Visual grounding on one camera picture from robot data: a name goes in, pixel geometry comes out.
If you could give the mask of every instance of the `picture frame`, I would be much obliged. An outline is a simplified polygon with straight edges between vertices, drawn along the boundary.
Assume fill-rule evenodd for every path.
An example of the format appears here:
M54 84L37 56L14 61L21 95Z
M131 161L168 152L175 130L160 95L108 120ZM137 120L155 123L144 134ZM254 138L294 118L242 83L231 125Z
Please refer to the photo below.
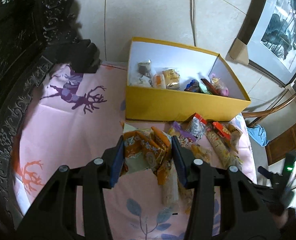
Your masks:
M252 0L238 35L249 64L285 87L296 78L296 0Z

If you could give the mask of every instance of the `deer antler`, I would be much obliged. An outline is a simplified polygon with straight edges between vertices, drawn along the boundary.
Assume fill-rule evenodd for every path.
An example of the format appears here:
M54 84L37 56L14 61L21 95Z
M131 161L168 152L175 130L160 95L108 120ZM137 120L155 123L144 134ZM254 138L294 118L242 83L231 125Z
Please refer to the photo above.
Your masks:
M43 164L41 163L41 160L39 161L33 161L33 162L27 162L27 164L21 169L22 174L22 180L25 187L26 192L30 195L31 191L37 191L34 187L32 187L31 183L39 186L44 186L45 184L41 183L41 177L37 176L36 172L27 171L27 167L32 165L38 165L42 169Z
M101 95L95 94L94 96L91 95L91 93L98 88L101 88L103 91L106 90L106 88L104 88L103 86L97 86L96 88L90 90L87 95L85 94L85 98L87 102L85 103L84 113L86 113L86 110L92 113L92 110L99 109L99 107L96 107L94 104L99 104L107 101L107 100L104 100L104 96L102 94Z

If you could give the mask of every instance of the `blue cloth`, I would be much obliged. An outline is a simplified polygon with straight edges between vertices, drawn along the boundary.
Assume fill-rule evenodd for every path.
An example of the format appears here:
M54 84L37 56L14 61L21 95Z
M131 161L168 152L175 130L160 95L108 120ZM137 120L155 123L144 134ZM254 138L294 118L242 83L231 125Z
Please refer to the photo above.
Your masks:
M248 128L248 134L260 145L260 146L266 146L270 140L267 140L266 131L263 127L261 127L259 124L257 124L253 128Z

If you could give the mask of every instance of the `tile floor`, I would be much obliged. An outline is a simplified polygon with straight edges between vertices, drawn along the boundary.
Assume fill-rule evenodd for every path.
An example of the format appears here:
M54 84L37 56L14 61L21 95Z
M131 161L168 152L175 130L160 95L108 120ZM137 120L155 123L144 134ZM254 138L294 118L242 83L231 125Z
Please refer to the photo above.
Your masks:
M247 110L261 111L284 89L251 66L233 62L227 55L250 2L197 0L197 41L199 47L226 57L252 100ZM75 0L72 11L78 16L76 25L80 35L97 45L102 60L127 62L133 36L193 45L190 0Z

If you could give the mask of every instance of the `red and white snack package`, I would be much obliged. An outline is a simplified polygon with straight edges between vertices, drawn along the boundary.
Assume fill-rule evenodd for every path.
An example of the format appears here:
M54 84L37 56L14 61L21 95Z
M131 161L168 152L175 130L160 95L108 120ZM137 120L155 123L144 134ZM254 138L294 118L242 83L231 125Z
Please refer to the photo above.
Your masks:
M191 133L197 138L197 140L199 140L206 131L206 125L207 121L203 119L199 114L195 113L193 118L190 120L186 131Z

